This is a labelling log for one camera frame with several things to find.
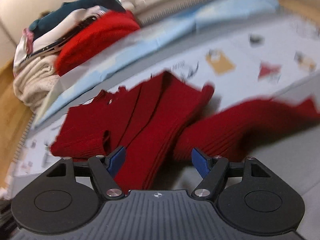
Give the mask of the cream folded quilt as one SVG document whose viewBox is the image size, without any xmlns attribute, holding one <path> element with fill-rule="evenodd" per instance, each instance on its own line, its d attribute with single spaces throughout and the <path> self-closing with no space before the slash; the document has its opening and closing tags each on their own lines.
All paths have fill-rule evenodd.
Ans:
<svg viewBox="0 0 320 240">
<path fill-rule="evenodd" d="M 14 79 L 16 97 L 35 113 L 59 79 L 54 67 L 56 54 L 38 57 L 29 63 Z"/>
</svg>

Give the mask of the grey printed bed cover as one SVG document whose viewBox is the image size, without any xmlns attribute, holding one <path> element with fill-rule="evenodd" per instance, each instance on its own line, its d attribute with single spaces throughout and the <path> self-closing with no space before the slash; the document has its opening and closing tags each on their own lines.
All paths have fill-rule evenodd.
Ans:
<svg viewBox="0 0 320 240">
<path fill-rule="evenodd" d="M 131 90 L 162 72 L 170 72 L 195 89 L 214 87 L 203 118 L 256 99 L 298 105 L 311 98 L 319 112 L 319 25 L 301 16 L 276 12 L 228 29 L 207 29 L 168 47 L 166 53 L 168 59 L 150 62 L 143 70 L 132 65 L 126 79 L 107 79 L 71 107 L 91 103 L 103 90 Z M 52 155 L 50 147 L 71 107 L 26 140 L 11 197 L 63 158 Z M 229 161 L 240 163 L 247 155 L 253 155 L 302 197 L 319 191 L 319 122 L 260 141 L 241 161 Z M 200 178 L 191 160 L 178 162 L 167 156 L 147 190 L 173 189 L 180 183 L 182 189 L 193 191 Z"/>
</svg>

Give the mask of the folded bright red blanket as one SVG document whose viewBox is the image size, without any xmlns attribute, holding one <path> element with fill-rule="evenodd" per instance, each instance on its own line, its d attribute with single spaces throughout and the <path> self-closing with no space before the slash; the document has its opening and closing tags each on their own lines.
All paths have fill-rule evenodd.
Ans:
<svg viewBox="0 0 320 240">
<path fill-rule="evenodd" d="M 55 62 L 57 74 L 63 76 L 139 29 L 132 12 L 108 11 L 64 45 Z"/>
</svg>

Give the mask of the white folded bedding stack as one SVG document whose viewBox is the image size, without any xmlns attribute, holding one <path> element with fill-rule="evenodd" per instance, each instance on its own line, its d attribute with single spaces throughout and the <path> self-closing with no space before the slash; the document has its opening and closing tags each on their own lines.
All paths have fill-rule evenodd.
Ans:
<svg viewBox="0 0 320 240">
<path fill-rule="evenodd" d="M 75 10 L 55 28 L 36 40 L 34 40 L 34 34 L 28 28 L 24 29 L 15 52 L 14 74 L 17 75 L 37 57 L 60 51 L 71 37 L 101 18 L 104 13 L 99 6 L 86 9 L 84 14 L 80 12 L 80 9 Z"/>
</svg>

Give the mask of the light blue folded sheet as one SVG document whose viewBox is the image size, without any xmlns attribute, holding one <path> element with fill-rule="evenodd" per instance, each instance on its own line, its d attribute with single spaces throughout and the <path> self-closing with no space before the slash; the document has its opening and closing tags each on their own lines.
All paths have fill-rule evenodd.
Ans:
<svg viewBox="0 0 320 240">
<path fill-rule="evenodd" d="M 40 126 L 117 71 L 174 40 L 212 24 L 275 12 L 278 7 L 278 0 L 214 0 L 135 31 L 60 77 L 37 111 L 33 126 Z"/>
</svg>

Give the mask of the teal shark plush toy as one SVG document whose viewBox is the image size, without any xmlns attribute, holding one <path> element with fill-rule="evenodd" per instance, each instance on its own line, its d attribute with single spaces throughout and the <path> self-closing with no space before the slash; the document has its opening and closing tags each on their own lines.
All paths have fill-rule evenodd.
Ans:
<svg viewBox="0 0 320 240">
<path fill-rule="evenodd" d="M 84 14 L 86 9 L 95 6 L 100 6 L 118 12 L 125 12 L 125 9 L 118 0 L 77 0 L 74 2 L 63 3 L 59 9 L 49 13 L 43 18 L 36 19 L 29 25 L 28 29 L 34 34 L 34 40 L 36 40 L 55 28 L 71 12 L 80 9 L 80 12 Z"/>
</svg>

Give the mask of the dark red knit sweater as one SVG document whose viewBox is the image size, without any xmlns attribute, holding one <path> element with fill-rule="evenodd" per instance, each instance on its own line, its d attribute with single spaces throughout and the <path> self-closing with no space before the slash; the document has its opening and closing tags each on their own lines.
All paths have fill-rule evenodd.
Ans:
<svg viewBox="0 0 320 240">
<path fill-rule="evenodd" d="M 203 118 L 213 93 L 211 85 L 198 90 L 170 72 L 131 90 L 103 90 L 91 103 L 68 110 L 50 151 L 84 161 L 123 146 L 126 156 L 116 183 L 123 191 L 147 190 L 167 156 L 190 161 L 192 149 L 198 148 L 210 157 L 241 161 L 258 142 L 319 122 L 311 98 L 298 105 L 249 100 Z"/>
</svg>

